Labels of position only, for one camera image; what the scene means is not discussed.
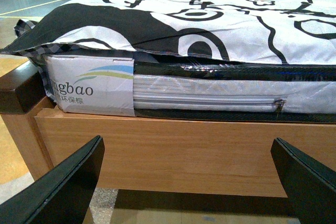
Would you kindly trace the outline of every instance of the mattress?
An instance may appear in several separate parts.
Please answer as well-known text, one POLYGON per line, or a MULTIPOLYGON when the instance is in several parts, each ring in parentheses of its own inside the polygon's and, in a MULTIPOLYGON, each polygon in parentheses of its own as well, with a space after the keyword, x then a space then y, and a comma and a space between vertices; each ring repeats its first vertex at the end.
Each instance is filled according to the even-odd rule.
POLYGON ((291 115, 291 120, 287 118, 287 121, 335 121, 335 66, 284 67, 240 62, 224 64, 211 59, 176 58, 145 53, 125 54, 120 51, 115 52, 115 57, 106 57, 107 53, 110 54, 107 51, 79 49, 74 55, 48 55, 44 57, 45 63, 40 63, 40 67, 44 66, 47 69, 45 72, 48 73, 51 82, 68 83, 62 81, 62 78, 70 80, 73 77, 76 80, 80 76, 69 73, 74 69, 71 65, 80 68, 81 72, 87 72, 82 67, 92 68, 93 61, 102 61, 98 64, 110 66, 111 64, 106 62, 111 59, 125 61, 132 58, 135 60, 132 90, 128 94, 125 90, 113 92, 122 98, 123 105, 120 107, 126 108, 125 97, 130 97, 131 114, 127 111, 116 112, 113 109, 113 103, 118 98, 112 96, 111 90, 107 89, 107 86, 111 86, 108 84, 108 76, 97 78, 96 82, 92 79, 69 81, 70 84, 64 84, 60 90, 57 89, 57 85, 48 85, 47 93, 54 97, 61 109, 76 113, 221 121, 232 120, 233 116, 241 121, 251 120, 249 117, 252 116, 262 121, 270 120, 266 115, 268 118, 273 115, 275 121, 283 121, 284 115, 291 115), (76 83, 81 83, 79 87, 90 86, 92 93, 94 91, 90 99, 102 98, 104 104, 97 101, 87 105, 86 101, 84 104, 78 104, 66 100, 73 96, 63 100, 64 96, 59 91, 70 89, 71 93, 75 93, 76 83))
POLYGON ((336 0, 72 0, 0 52, 66 112, 334 122, 335 17, 336 0))

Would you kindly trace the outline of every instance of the wooden bedpost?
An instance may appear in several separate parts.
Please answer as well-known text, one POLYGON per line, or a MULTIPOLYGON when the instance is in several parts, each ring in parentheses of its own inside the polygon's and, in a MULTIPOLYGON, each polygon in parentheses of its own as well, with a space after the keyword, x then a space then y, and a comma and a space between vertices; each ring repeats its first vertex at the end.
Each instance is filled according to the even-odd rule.
POLYGON ((53 107, 30 62, 0 78, 0 114, 34 180, 54 167, 34 118, 53 107))

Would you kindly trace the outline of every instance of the black and white fabric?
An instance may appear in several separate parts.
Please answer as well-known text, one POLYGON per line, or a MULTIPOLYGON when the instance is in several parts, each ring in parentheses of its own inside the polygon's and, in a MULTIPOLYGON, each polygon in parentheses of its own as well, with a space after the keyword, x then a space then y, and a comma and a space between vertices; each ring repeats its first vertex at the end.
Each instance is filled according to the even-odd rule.
POLYGON ((336 0, 72 0, 5 49, 78 48, 266 64, 336 65, 336 0))
POLYGON ((38 22, 27 20, 27 19, 19 19, 16 26, 14 27, 14 32, 16 37, 21 37, 25 32, 33 29, 38 22))

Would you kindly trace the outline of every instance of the zipper pull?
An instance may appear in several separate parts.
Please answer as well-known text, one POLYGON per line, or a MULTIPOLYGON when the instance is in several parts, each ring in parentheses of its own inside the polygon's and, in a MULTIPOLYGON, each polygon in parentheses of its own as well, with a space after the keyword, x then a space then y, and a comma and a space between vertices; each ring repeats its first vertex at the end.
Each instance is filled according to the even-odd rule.
POLYGON ((276 100, 274 104, 277 106, 277 109, 275 110, 276 113, 280 113, 282 111, 282 108, 284 107, 286 101, 283 99, 276 100))

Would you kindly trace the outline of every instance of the zipper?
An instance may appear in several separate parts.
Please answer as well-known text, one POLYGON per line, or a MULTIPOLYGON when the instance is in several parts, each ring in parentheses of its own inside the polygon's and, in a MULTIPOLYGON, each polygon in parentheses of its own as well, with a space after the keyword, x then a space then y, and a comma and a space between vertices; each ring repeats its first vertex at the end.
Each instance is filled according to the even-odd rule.
POLYGON ((141 103, 164 103, 164 104, 185 104, 185 105, 216 105, 216 106, 271 106, 275 112, 280 113, 286 103, 285 99, 272 96, 257 97, 247 95, 245 97, 227 95, 166 95, 166 94, 133 94, 134 102, 141 103))

